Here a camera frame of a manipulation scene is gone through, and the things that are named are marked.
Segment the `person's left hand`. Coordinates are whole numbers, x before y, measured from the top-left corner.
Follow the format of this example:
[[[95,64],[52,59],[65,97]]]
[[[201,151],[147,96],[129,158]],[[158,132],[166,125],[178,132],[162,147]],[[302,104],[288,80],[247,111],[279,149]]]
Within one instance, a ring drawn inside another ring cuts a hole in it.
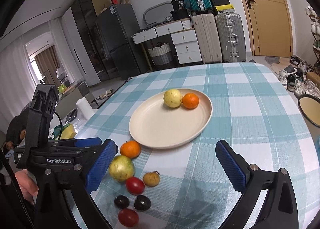
[[[26,169],[19,170],[15,173],[15,177],[25,200],[35,205],[34,198],[37,197],[39,187],[36,182],[29,176]]]

